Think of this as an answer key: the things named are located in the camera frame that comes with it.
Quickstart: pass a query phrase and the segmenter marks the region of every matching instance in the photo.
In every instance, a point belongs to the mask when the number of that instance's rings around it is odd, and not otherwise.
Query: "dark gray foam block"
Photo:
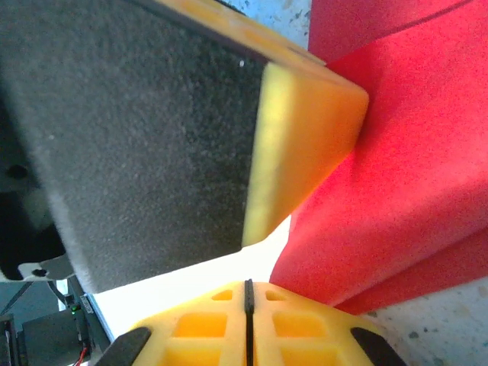
[[[99,292],[240,249],[264,62],[117,0],[0,2],[0,86]]]

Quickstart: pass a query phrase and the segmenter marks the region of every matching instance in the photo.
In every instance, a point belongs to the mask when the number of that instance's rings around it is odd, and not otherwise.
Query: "red wire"
[[[74,365],[74,366],[80,366],[80,365],[82,364],[82,362],[83,362],[83,358],[85,358],[85,355],[86,355],[86,352],[87,352],[87,351],[88,351],[88,348],[86,348],[86,347],[85,347],[85,348],[83,348],[83,351],[82,351],[82,353],[80,354],[79,359],[78,359],[78,361],[75,363],[75,365]]]

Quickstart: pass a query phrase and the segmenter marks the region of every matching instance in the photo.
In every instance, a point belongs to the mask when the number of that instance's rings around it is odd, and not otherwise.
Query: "red foam surface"
[[[364,17],[397,15],[374,3]],[[329,64],[370,109],[355,151],[294,214],[272,283],[360,313],[488,275],[488,2],[425,3],[405,23],[353,17],[344,29],[384,26],[361,42],[396,33]],[[313,3],[321,57],[341,4]]]

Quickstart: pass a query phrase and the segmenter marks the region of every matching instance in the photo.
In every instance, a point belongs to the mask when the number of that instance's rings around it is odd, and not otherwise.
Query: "black cable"
[[[56,295],[56,297],[59,299],[59,301],[61,301],[62,303],[64,303],[66,305],[66,298],[63,294],[61,294],[61,291],[58,290],[58,287],[56,287],[56,284],[54,283],[54,281],[48,281],[47,285],[49,286],[49,288],[51,289],[53,294]]]
[[[5,305],[3,310],[0,312],[0,316],[5,315],[11,309],[11,307],[13,307],[15,305],[17,300],[24,294],[25,291],[27,291],[27,289],[31,285],[32,285],[32,282],[26,282],[24,284],[24,286],[22,286],[21,289],[19,291],[17,291],[17,293],[10,299],[10,301],[7,303],[7,305]]]

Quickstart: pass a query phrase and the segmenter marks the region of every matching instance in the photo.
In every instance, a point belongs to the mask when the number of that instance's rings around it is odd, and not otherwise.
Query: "gray foam surface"
[[[0,39],[9,114],[87,291],[240,249],[262,62],[117,0],[3,1]]]

